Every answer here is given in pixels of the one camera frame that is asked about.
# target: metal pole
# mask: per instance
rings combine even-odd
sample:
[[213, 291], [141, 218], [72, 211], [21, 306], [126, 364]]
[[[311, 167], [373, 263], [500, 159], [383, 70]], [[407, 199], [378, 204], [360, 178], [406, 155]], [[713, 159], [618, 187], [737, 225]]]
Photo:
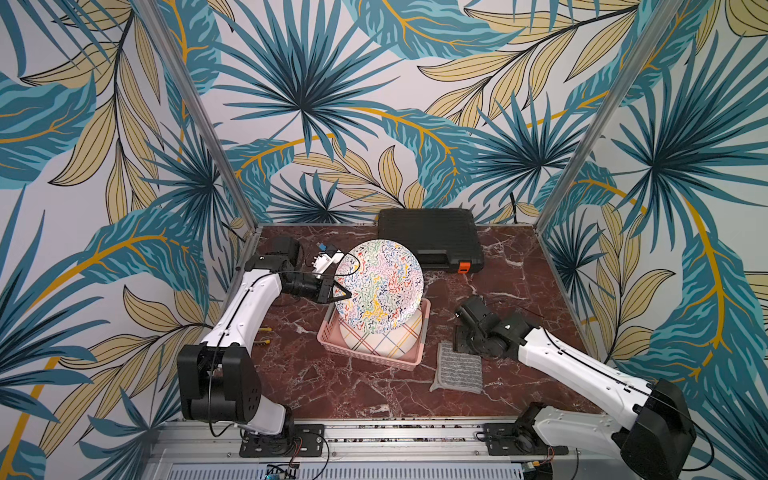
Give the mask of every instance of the metal pole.
[[147, 27], [149, 38], [152, 39], [155, 48], [160, 53], [160, 58], [163, 60], [168, 74], [173, 79], [181, 95], [181, 100], [186, 104], [197, 131], [200, 132], [203, 142], [208, 147], [210, 156], [214, 159], [214, 163], [219, 169], [221, 180], [230, 189], [235, 206], [240, 211], [243, 220], [245, 220], [248, 230], [256, 231], [257, 221], [253, 211], [251, 211], [248, 201], [243, 195], [240, 185], [237, 183], [237, 179], [232, 171], [232, 165], [230, 165], [227, 154], [221, 146], [218, 135], [216, 135], [214, 125], [211, 123], [203, 107], [200, 95], [197, 94], [197, 89], [194, 86], [190, 72], [187, 70], [187, 66], [184, 64], [184, 60], [182, 60], [176, 48], [175, 40], [170, 36], [170, 29], [165, 22], [165, 18], [163, 18], [162, 12], [157, 7], [156, 0], [134, 0], [134, 4], [141, 20], [144, 22], [144, 26]]
[[598, 112], [594, 116], [594, 120], [587, 128], [587, 133], [584, 134], [584, 138], [581, 139], [579, 145], [576, 147], [571, 161], [563, 169], [563, 173], [560, 176], [558, 184], [554, 186], [554, 190], [547, 199], [547, 203], [544, 208], [541, 209], [539, 218], [534, 223], [534, 227], [538, 232], [543, 232], [547, 226], [547, 223], [554, 216], [554, 212], [560, 206], [568, 190], [571, 189], [576, 175], [584, 166], [584, 162], [587, 161], [589, 154], [592, 152], [594, 142], [600, 137], [605, 129], [605, 126], [613, 116], [614, 112], [619, 108], [621, 101], [624, 100], [624, 96], [629, 91], [630, 87], [634, 83], [635, 78], [640, 74], [645, 66], [645, 62], [650, 57], [650, 53], [656, 48], [656, 44], [661, 40], [661, 36], [667, 30], [670, 22], [674, 19], [677, 10], [683, 4], [683, 0], [660, 0], [653, 13], [651, 14], [648, 25], [640, 34], [637, 40], [637, 45], [634, 50], [629, 54], [627, 62], [616, 76], [611, 90], [608, 92], [608, 96], [605, 98], [603, 104], [598, 108]]

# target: plastic basket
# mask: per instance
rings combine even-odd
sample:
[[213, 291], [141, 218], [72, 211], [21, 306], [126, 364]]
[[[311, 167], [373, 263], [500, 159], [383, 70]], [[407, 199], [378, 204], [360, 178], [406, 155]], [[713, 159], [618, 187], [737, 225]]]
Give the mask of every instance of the plastic basket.
[[430, 306], [431, 303], [429, 300], [422, 299], [422, 331], [419, 335], [419, 341], [414, 344], [414, 346], [411, 347], [411, 349], [406, 352], [405, 355], [398, 359], [389, 359], [385, 356], [356, 352], [349, 349], [346, 346], [344, 338], [341, 336], [339, 314], [336, 312], [336, 308], [333, 305], [328, 307], [326, 317], [323, 319], [323, 324], [320, 326], [320, 331], [317, 333], [317, 341], [320, 342], [329, 352], [346, 356], [353, 356], [356, 359], [368, 360], [369, 362], [374, 362], [380, 365], [391, 366], [395, 367], [396, 369], [403, 369], [412, 372], [413, 369], [422, 362], [422, 356], [424, 354], [424, 342], [426, 341], [427, 326], [429, 324]]

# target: red marble surface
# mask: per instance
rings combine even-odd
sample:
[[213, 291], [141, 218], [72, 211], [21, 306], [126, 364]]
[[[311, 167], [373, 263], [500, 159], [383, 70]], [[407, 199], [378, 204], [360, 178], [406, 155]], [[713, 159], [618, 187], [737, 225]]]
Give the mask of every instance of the red marble surface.
[[[309, 262], [318, 242], [349, 250], [376, 238], [376, 227], [268, 226], [263, 228], [260, 246], [282, 235], [297, 238], [308, 250]], [[527, 314], [560, 339], [584, 350], [533, 229], [481, 227], [479, 235], [485, 251], [483, 270], [469, 275], [425, 272], [425, 298], [432, 302], [432, 310], [423, 360], [413, 372], [327, 352], [316, 339], [327, 307], [283, 295], [263, 323], [273, 331], [257, 337], [269, 339], [270, 344], [253, 348], [263, 394], [290, 406], [297, 418], [305, 419], [516, 415], [530, 402], [600, 412], [568, 387], [512, 360], [483, 360], [485, 386], [480, 395], [429, 391], [435, 377], [437, 345], [452, 339], [457, 323], [454, 311], [472, 294], [482, 295], [499, 315], [514, 311]]]

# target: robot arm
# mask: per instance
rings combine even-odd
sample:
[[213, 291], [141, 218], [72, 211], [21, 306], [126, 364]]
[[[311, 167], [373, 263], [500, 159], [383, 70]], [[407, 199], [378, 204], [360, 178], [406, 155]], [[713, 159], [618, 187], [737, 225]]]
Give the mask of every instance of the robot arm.
[[[323, 275], [345, 254], [332, 247], [321, 249], [311, 273], [298, 271], [300, 245], [289, 237], [274, 239], [269, 253], [257, 253], [245, 263], [240, 288], [219, 322], [199, 344], [182, 347], [177, 357], [185, 419], [235, 422], [265, 435], [283, 431], [286, 408], [261, 395], [250, 352], [267, 310], [281, 293], [316, 303], [351, 297], [332, 276]], [[334, 287], [343, 295], [333, 296]]]
[[509, 358], [541, 370], [590, 399], [606, 413], [563, 412], [541, 404], [516, 423], [522, 443], [583, 447], [624, 460], [647, 480], [674, 480], [696, 440], [683, 393], [655, 386], [579, 352], [522, 316], [501, 319], [473, 296], [456, 311], [454, 350]]

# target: black carrying case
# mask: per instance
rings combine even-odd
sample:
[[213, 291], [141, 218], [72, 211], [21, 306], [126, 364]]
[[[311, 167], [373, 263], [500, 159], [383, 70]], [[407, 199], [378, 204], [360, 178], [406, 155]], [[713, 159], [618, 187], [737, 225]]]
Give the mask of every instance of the black carrying case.
[[474, 273], [484, 264], [475, 219], [463, 208], [381, 210], [379, 238], [411, 250], [423, 270]]

